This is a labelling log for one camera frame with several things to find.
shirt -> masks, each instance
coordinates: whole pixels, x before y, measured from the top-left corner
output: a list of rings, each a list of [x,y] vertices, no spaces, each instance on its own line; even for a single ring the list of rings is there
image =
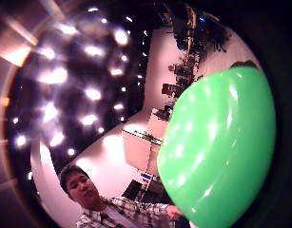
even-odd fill
[[[127,228],[144,228],[144,226],[138,220],[131,220],[124,215],[121,215],[113,206],[107,205],[103,213],[106,213],[110,219],[113,219],[116,223],[122,224]]]
[[[124,197],[104,198],[105,205],[110,205],[121,215],[132,221],[139,221],[145,228],[174,228],[175,222],[171,221],[166,213],[167,204],[144,203],[133,201]],[[76,222],[78,228],[112,228],[124,227],[110,218],[104,212],[83,209],[83,214]]]

shirt collar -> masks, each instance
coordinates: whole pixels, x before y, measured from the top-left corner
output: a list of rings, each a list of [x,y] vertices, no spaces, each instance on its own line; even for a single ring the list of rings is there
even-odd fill
[[[105,197],[100,197],[102,202],[107,205],[107,198]],[[93,211],[87,208],[82,208],[83,210],[83,214],[87,215],[88,217],[91,217],[93,219],[97,219],[100,220],[102,219],[102,212],[98,212],[98,211]]]

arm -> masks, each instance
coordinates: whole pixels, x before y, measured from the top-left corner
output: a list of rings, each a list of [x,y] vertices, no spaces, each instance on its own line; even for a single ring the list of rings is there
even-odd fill
[[[179,209],[174,205],[162,204],[162,203],[145,203],[139,201],[132,201],[135,207],[141,212],[148,212],[157,216],[166,215],[171,220],[177,220],[182,215]]]

man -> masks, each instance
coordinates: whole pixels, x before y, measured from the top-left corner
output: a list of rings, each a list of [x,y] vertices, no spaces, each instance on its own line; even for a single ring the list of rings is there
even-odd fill
[[[173,228],[174,221],[181,215],[174,205],[143,203],[124,197],[104,198],[88,174],[77,165],[64,167],[59,178],[68,197],[83,208],[76,222],[78,228]]]

white wall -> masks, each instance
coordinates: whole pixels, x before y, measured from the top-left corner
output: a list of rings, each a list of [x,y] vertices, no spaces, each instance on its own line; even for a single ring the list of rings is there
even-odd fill
[[[147,111],[137,113],[126,124],[119,124],[110,130],[75,159],[74,162],[87,171],[101,195],[121,196],[132,180],[142,181],[137,169],[126,164],[121,130],[145,131],[149,115]]]
[[[144,109],[163,108],[164,103],[170,101],[167,95],[162,94],[163,84],[175,84],[176,78],[167,67],[181,63],[183,52],[177,49],[176,41],[171,28],[155,29],[152,34],[149,50],[149,59],[146,71],[146,98]]]
[[[60,227],[74,227],[82,210],[60,187],[49,149],[41,143],[40,138],[31,142],[30,164],[43,208]]]

